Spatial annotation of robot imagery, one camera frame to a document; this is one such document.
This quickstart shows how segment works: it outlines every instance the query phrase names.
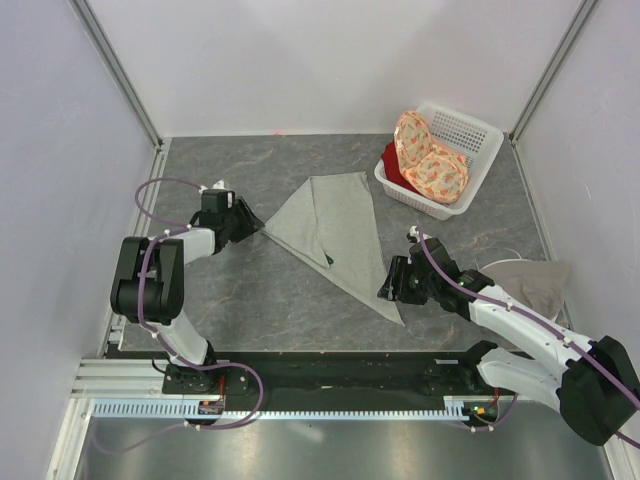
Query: white plastic basket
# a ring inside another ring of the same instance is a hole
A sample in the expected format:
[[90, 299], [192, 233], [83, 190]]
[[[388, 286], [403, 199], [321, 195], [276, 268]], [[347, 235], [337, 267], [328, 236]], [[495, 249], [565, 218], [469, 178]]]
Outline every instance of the white plastic basket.
[[418, 108], [418, 112], [429, 121], [429, 129], [436, 138], [467, 156], [469, 183], [460, 198], [450, 205], [442, 205], [402, 188], [387, 180], [382, 160], [376, 165], [374, 175], [390, 197], [438, 220], [446, 220], [469, 208], [500, 150], [504, 135], [488, 123], [432, 103], [425, 103]]

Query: folded cloth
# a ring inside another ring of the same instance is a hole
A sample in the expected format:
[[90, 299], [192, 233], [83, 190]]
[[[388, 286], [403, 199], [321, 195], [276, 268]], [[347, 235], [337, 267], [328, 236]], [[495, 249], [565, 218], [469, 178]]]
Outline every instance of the folded cloth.
[[432, 137], [416, 111], [403, 113], [393, 135], [400, 173], [430, 200], [453, 203], [469, 182], [466, 157]]
[[396, 145], [394, 142], [389, 143], [384, 149], [384, 152], [382, 152], [382, 161], [384, 162], [384, 175], [387, 177], [387, 180], [395, 183], [399, 187], [406, 188], [410, 192], [420, 195], [420, 192], [413, 188], [400, 173], [398, 154], [396, 153]]
[[387, 271], [366, 173], [309, 178], [263, 232], [348, 294], [404, 325], [396, 304], [377, 297]]
[[563, 260], [503, 260], [487, 265], [480, 271], [513, 298], [553, 320], [564, 304], [564, 290], [571, 265]]

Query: orange patterned cloth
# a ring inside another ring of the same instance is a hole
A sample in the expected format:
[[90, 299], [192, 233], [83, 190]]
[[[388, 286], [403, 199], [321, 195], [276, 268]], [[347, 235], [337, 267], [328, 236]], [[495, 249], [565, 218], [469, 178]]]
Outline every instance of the orange patterned cloth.
[[400, 173], [413, 188], [438, 203], [458, 200], [469, 182], [466, 157], [433, 137], [420, 113], [403, 113], [393, 140]]

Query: gray towel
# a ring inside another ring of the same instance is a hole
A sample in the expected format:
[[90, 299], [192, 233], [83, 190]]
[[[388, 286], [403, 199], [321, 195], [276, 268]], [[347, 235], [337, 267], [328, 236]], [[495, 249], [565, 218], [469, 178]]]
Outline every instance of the gray towel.
[[564, 289], [571, 266], [563, 260], [505, 260], [487, 265], [480, 271], [519, 302], [553, 319], [564, 304]]
[[264, 232], [348, 294], [404, 325], [395, 303], [376, 297], [387, 271], [366, 173], [310, 177]]

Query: marbled gray surface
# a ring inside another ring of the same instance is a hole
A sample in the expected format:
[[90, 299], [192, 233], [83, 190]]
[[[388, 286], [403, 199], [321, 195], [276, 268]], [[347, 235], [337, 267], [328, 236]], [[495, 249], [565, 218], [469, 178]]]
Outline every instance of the marbled gray surface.
[[[180, 138], [173, 140], [164, 175], [206, 185], [224, 179], [266, 221], [309, 176], [365, 171], [387, 266], [393, 255], [407, 254], [405, 234], [416, 220], [440, 238], [462, 268], [517, 255], [544, 258], [507, 142], [469, 210], [442, 222], [387, 197], [374, 178], [373, 169], [391, 139]], [[156, 214], [187, 222], [198, 209], [194, 190], [161, 186]], [[151, 233], [163, 228], [153, 224]], [[385, 320], [262, 234], [187, 266], [185, 310], [217, 350], [465, 350], [480, 339], [498, 340], [434, 302], [398, 307], [405, 327]], [[156, 345], [129, 324], [122, 348], [149, 350]]]

